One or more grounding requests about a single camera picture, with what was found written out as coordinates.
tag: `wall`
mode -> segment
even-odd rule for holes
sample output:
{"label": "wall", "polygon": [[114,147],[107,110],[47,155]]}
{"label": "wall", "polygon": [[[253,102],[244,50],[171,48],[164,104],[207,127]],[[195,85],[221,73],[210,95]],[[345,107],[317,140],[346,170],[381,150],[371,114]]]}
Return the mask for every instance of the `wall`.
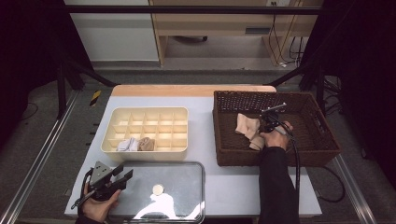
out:
{"label": "wall", "polygon": [[[67,5],[147,6],[147,0],[64,0]],[[149,14],[74,14],[73,21],[93,62],[158,62]]]}

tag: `tray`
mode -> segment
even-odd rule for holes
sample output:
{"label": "tray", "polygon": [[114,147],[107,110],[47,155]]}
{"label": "tray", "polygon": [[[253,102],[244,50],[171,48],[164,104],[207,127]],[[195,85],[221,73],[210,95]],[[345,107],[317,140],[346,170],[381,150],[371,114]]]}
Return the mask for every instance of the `tray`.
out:
{"label": "tray", "polygon": [[[255,166],[260,151],[249,148],[248,139],[235,132],[236,118],[242,113],[259,119],[264,108],[286,103],[278,111],[280,120],[293,126],[302,166],[324,166],[341,152],[326,119],[308,92],[215,91],[213,120],[217,162],[220,166]],[[291,143],[287,148],[288,165],[295,166]]]}
{"label": "tray", "polygon": [[[185,107],[120,107],[113,111],[102,151],[113,161],[180,161],[188,145]],[[121,141],[149,137],[153,151],[117,151]]]}
{"label": "tray", "polygon": [[[205,218],[205,170],[199,162],[127,161],[117,179],[134,176],[110,210],[111,223],[201,223]],[[154,190],[161,186],[161,191]]]}

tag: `wooden cabinet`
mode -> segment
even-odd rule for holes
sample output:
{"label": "wooden cabinet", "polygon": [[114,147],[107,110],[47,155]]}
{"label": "wooden cabinet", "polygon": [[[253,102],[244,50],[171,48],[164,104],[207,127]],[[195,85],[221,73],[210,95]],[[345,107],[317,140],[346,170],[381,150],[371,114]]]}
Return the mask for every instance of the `wooden cabinet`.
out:
{"label": "wooden cabinet", "polygon": [[[152,6],[242,6],[265,7],[267,0],[149,0]],[[289,7],[321,6],[322,0],[290,0]],[[274,63],[286,48],[290,36],[309,36],[317,16],[277,15],[275,21],[277,42],[274,34],[269,38],[274,15],[231,14],[152,14],[160,63],[163,64],[167,37],[173,35],[259,35],[267,46]]]}

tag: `black sleeve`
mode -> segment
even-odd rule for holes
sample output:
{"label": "black sleeve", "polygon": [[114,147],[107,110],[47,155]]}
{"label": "black sleeve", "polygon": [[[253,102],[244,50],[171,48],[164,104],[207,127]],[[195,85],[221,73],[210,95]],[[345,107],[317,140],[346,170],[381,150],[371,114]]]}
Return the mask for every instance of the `black sleeve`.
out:
{"label": "black sleeve", "polygon": [[92,220],[88,217],[79,216],[76,220],[76,224],[102,224],[102,223]]}
{"label": "black sleeve", "polygon": [[261,224],[300,223],[297,192],[291,182],[286,152],[281,147],[268,147],[260,163]]}

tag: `beige cloth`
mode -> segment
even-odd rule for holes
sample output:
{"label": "beige cloth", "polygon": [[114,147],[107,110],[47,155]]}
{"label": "beige cloth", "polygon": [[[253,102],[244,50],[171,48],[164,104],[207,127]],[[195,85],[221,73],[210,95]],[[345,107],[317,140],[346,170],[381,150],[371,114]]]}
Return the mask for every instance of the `beige cloth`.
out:
{"label": "beige cloth", "polygon": [[238,114],[235,131],[244,134],[250,141],[249,147],[255,150],[262,150],[265,144],[264,139],[259,135],[259,127],[258,119],[250,119],[243,114]]}
{"label": "beige cloth", "polygon": [[145,137],[139,140],[138,151],[153,151],[154,150],[154,139]]}

